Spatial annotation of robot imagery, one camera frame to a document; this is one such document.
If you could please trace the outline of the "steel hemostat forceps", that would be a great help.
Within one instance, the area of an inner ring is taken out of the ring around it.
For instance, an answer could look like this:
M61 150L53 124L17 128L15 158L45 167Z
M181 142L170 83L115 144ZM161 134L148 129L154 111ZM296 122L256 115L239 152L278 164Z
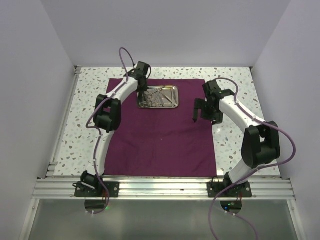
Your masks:
M150 91L146 91L143 93L144 96L152 96L155 93L161 92L166 86L155 86Z

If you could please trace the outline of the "stainless steel instrument tray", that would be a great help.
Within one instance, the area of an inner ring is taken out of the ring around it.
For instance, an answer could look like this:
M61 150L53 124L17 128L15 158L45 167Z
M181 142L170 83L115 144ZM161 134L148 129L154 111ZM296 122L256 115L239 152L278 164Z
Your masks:
M151 91L151 89L155 88L155 86L149 86L147 91ZM165 85L165 88L161 91L162 95L163 95L163 101L164 101L164 107L160 107L157 97L159 92L151 95L152 96L152 100L156 103L156 107L152 107L152 108L140 108L140 109L175 109L177 107L172 107L171 103L164 97L164 95L167 95L169 98L172 98L173 100L175 100L175 102L178 104L179 106L179 90L177 86L174 85Z

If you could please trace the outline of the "steel surgical scissors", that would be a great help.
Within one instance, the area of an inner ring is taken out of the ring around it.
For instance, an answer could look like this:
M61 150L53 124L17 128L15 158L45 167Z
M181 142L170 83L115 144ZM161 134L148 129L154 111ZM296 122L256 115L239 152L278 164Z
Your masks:
M140 93L137 100L137 105L139 108L155 108L157 106L153 101L152 96L144 93Z

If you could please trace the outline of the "purple surgical cloth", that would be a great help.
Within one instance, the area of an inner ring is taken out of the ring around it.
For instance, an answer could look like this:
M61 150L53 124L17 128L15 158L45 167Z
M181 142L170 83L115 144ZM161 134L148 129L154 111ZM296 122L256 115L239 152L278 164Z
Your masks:
M132 93L121 106L121 124L105 160L105 174L139 177L214 177L212 124L193 121L194 101L205 97L203 79L150 79L150 86L176 86L174 109L141 109Z

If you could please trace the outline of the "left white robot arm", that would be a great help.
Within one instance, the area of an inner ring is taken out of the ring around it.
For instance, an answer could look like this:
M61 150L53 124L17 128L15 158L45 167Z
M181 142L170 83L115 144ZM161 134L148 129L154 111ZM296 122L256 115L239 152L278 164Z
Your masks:
M105 95L96 98L95 109L86 123L87 129L98 131L93 149L93 160L80 177L76 189L89 192L92 196L103 193L103 175L108 149L116 130L122 121L122 104L134 92L143 93L148 89L147 80L151 74L151 66L139 61L133 68L126 71L122 81Z

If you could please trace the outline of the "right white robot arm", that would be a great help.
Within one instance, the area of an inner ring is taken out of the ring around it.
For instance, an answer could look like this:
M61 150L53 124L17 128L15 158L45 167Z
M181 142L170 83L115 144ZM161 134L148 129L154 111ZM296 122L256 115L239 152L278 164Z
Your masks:
M236 91L222 90L217 79L204 83L202 88L205 98L195 99L192 120L196 122L202 118L217 125L228 116L243 133L241 160L224 175L222 186L218 188L232 197L248 181L249 174L280 157L278 125L254 115L238 101Z

